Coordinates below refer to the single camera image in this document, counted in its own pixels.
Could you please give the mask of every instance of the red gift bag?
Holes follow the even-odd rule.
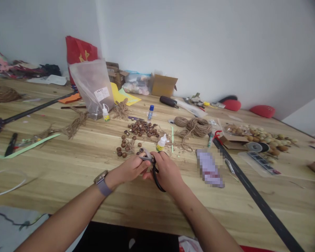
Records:
[[[66,36],[66,61],[68,62],[68,70],[70,75],[70,82],[73,85],[73,89],[77,90],[74,80],[71,77],[69,65],[84,61],[94,61],[98,59],[97,47],[91,45],[88,42],[79,40],[77,38]]]

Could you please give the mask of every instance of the wooden table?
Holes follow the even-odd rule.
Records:
[[[32,98],[55,99],[71,92],[67,86],[14,80],[0,79],[0,85],[13,87]],[[167,133],[171,133],[168,119],[177,115],[192,118],[184,109],[173,109],[160,103],[158,97],[138,97],[142,101],[130,106],[131,115],[146,118],[146,112],[153,104],[156,116],[152,122]],[[0,133],[0,154],[4,154],[13,132],[17,132],[18,140],[21,140],[40,133],[52,123],[54,127],[71,123],[77,114],[71,110],[61,110],[61,106],[62,104],[56,103],[31,114],[30,117],[8,124]],[[21,101],[1,103],[0,117],[7,118],[33,107],[35,104]],[[208,108],[207,112],[209,115],[206,119],[219,118],[222,124],[238,123],[229,118],[231,115],[241,118],[245,124],[261,126],[267,132],[281,133],[299,140],[300,148],[292,147],[289,153],[281,153],[278,164],[274,165],[282,175],[271,178],[261,177],[237,155],[238,151],[229,150],[229,153],[303,249],[315,251],[315,174],[306,167],[307,162],[315,160],[315,149],[308,146],[308,141],[312,138],[279,121],[262,118],[249,111],[232,112]],[[112,170],[124,161],[114,152],[121,143],[121,135],[127,129],[128,123],[130,121],[111,119],[104,122],[88,119],[86,126],[82,126],[72,140],[60,135],[44,146],[38,146],[13,159],[0,159],[0,170],[17,168],[28,175],[27,184],[0,196],[0,205],[53,214],[88,187],[103,170]],[[148,141],[147,137],[140,138],[139,142],[150,151],[155,149],[155,144]],[[180,142],[180,139],[175,137],[175,142]],[[208,137],[194,137],[187,143],[193,149],[198,149],[206,148],[207,142]],[[170,156],[181,169],[186,184],[239,244],[287,251],[244,186],[229,175],[225,165],[221,169],[225,188],[211,188],[199,176],[195,152],[190,153],[175,147]],[[0,192],[12,188],[20,179],[16,175],[0,174]],[[167,193],[161,193],[154,183],[140,177],[119,186],[104,201],[93,220],[178,235],[194,235],[173,199]]]

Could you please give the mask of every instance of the smartwatch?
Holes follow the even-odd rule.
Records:
[[[99,191],[105,196],[109,196],[112,192],[112,190],[106,185],[105,183],[105,177],[108,174],[108,170],[103,171],[102,173],[100,173],[95,179],[94,179],[94,183],[98,186]]]

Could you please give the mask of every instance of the scissors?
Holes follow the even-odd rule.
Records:
[[[156,173],[159,173],[159,170],[156,168],[156,160],[155,160],[155,158],[149,153],[149,151],[148,150],[146,150],[145,148],[144,148],[144,151],[145,151],[145,153],[146,153],[146,156],[145,157],[139,157],[139,158],[141,158],[143,161],[146,161],[146,160],[148,160],[152,165],[153,165],[153,169],[152,169],[152,173],[153,173],[153,178],[154,178],[154,181],[155,181],[155,184],[156,184],[156,186],[158,187],[158,189],[161,191],[161,192],[166,192],[163,188],[162,188],[162,186],[159,184],[159,182],[158,182],[158,178],[157,178],[157,176],[156,176]]]

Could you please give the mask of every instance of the brown cardboard box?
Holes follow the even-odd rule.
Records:
[[[249,141],[244,136],[233,136],[229,134],[224,134],[219,138],[224,146],[228,149],[237,149],[242,151],[247,151],[248,148],[245,144],[247,144]]]
[[[128,72],[119,70],[119,64],[113,62],[106,62],[108,77],[111,82],[114,82],[118,90],[121,89],[125,83],[125,77],[129,75]]]
[[[155,74],[150,78],[150,84],[152,88],[152,95],[171,97],[173,90],[176,89],[176,82],[178,78],[163,76]]]

